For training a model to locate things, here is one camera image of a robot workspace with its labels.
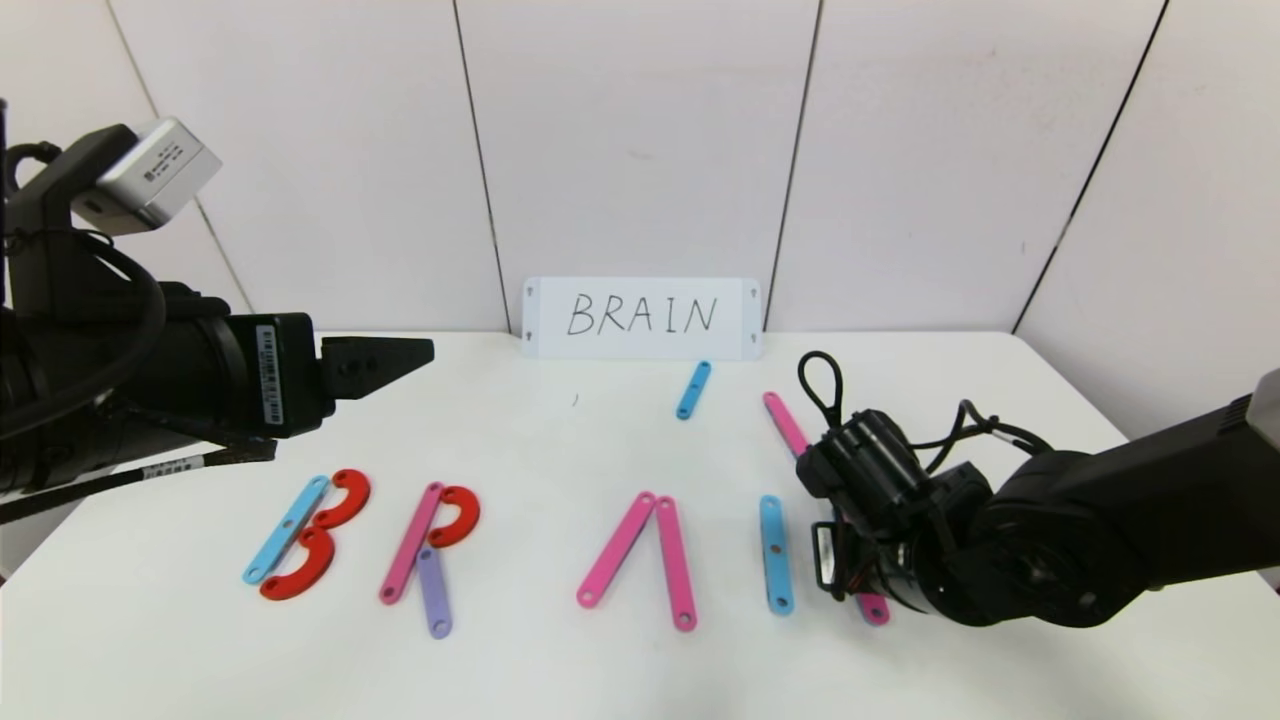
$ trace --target white sign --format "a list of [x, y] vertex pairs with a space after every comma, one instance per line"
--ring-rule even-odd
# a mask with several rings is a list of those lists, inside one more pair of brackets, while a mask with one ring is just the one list
[[741, 278], [530, 278], [524, 351], [534, 357], [756, 360], [760, 284]]

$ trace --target pink plastic strip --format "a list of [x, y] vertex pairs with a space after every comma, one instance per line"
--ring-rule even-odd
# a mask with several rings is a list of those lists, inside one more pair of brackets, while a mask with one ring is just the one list
[[383, 601], [383, 605], [394, 605], [404, 593], [408, 575], [413, 571], [413, 562], [417, 560], [417, 551], [422, 550], [422, 543], [426, 542], [426, 530], [430, 529], [435, 509], [440, 505], [442, 492], [444, 492], [444, 483], [426, 486], [426, 492], [422, 493], [422, 500], [417, 503], [413, 519], [408, 521], [408, 529], [404, 530], [401, 548], [396, 551], [396, 559], [392, 560], [392, 569], [387, 573], [381, 589], [378, 591], [378, 600]]
[[876, 593], [858, 593], [858, 607], [863, 611], [863, 620], [868, 625], [883, 625], [888, 623], [888, 601], [884, 596]]
[[662, 539], [662, 565], [667, 570], [667, 594], [671, 597], [671, 619], [676, 629], [687, 633], [698, 626], [694, 609], [694, 585], [689, 583], [685, 541], [680, 537], [680, 515], [676, 501], [658, 498], [658, 537]]
[[613, 582], [613, 575], [622, 566], [622, 561], [627, 559], [636, 538], [640, 537], [640, 530], [644, 529], [649, 514], [653, 512], [653, 505], [652, 492], [641, 492], [636, 496], [631, 509], [622, 516], [618, 529], [613, 530], [613, 537], [609, 538], [600, 556], [595, 559], [595, 565], [591, 565], [591, 571], [586, 574], [582, 585], [577, 588], [579, 605], [591, 609], [600, 602], [604, 591]]
[[764, 393], [764, 407], [769, 410], [769, 415], [773, 416], [773, 424], [778, 427], [778, 432], [782, 433], [782, 439], [786, 441], [787, 447], [791, 448], [791, 455], [800, 457], [804, 451], [809, 448], [809, 441], [804, 438], [804, 430], [796, 424], [796, 419], [791, 416], [782, 398], [778, 397], [776, 392]]

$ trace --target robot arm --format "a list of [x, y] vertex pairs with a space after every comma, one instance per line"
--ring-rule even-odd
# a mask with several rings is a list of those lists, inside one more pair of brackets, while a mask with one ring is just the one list
[[[3, 131], [0, 101], [0, 150]], [[46, 167], [19, 187], [14, 167], [28, 158]], [[319, 428], [337, 400], [433, 360], [430, 340], [366, 337], [325, 338], [316, 357], [306, 314], [232, 315], [115, 247], [114, 234], [166, 223], [220, 165], [173, 118], [5, 152], [0, 523], [175, 471], [271, 460], [276, 438]], [[74, 227], [72, 211], [97, 231]], [[197, 441], [224, 448], [88, 479]]]
[[826, 589], [966, 625], [1092, 626], [1147, 589], [1280, 565], [1280, 370], [1106, 452], [1024, 450], [1032, 459], [992, 493], [968, 462], [931, 477], [876, 410], [829, 429], [796, 462], [844, 518], [815, 527], [815, 548], [820, 533], [840, 538], [844, 571]]

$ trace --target blue plastic strip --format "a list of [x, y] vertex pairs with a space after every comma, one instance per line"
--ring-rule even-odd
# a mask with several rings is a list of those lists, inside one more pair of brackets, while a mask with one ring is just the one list
[[703, 393], [703, 386], [707, 384], [707, 378], [712, 374], [712, 364], [703, 360], [698, 364], [698, 369], [694, 370], [694, 378], [689, 380], [689, 387], [685, 388], [685, 396], [680, 398], [680, 406], [676, 407], [676, 416], [681, 420], [687, 420], [690, 415], [694, 414], [694, 406], [698, 405], [698, 396]]
[[262, 550], [257, 551], [253, 561], [248, 564], [248, 569], [242, 575], [246, 583], [256, 585], [262, 582], [262, 578], [271, 574], [271, 570], [284, 557], [284, 551], [289, 550], [307, 520], [311, 519], [311, 514], [320, 506], [328, 489], [329, 478], [326, 475], [316, 475], [307, 480], [307, 487], [302, 488], [302, 493], [293, 501], [293, 506], [284, 514], [284, 519], [271, 530], [271, 537], [266, 538]]
[[774, 615], [791, 615], [791, 565], [787, 562], [787, 530], [782, 524], [782, 501], [772, 495], [760, 498], [760, 542], [764, 544], [764, 589]]
[[444, 592], [444, 570], [440, 569], [440, 551], [424, 547], [417, 552], [417, 579], [422, 583], [422, 603], [426, 606], [426, 629], [435, 639], [449, 637], [453, 614], [449, 596]]

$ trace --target white table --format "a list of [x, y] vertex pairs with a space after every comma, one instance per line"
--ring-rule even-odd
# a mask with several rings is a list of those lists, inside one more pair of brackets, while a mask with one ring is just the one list
[[[771, 334], [718, 363], [690, 421], [692, 363], [530, 361], [503, 334], [436, 333], [438, 360], [285, 441], [274, 464], [202, 470], [91, 498], [0, 591], [4, 717], [1243, 717], [1275, 712], [1280, 602], [1256, 575], [1147, 593], [1089, 630], [970, 629], [895, 606], [884, 628], [813, 584], [823, 515], [760, 402], [806, 350], [845, 369], [845, 411], [946, 433], [961, 397], [1057, 447], [1121, 436], [1021, 341], [975, 334]], [[993, 483], [1021, 461], [959, 446]], [[369, 506], [305, 594], [241, 573], [302, 484], [352, 466]], [[376, 598], [426, 483], [465, 484], [480, 525], [444, 555], [454, 629], [428, 635], [416, 579]], [[641, 489], [669, 493], [698, 600], [675, 630], [650, 523], [599, 607], [573, 593]], [[765, 606], [758, 501], [783, 500], [796, 610]], [[301, 561], [292, 555], [283, 570]]]

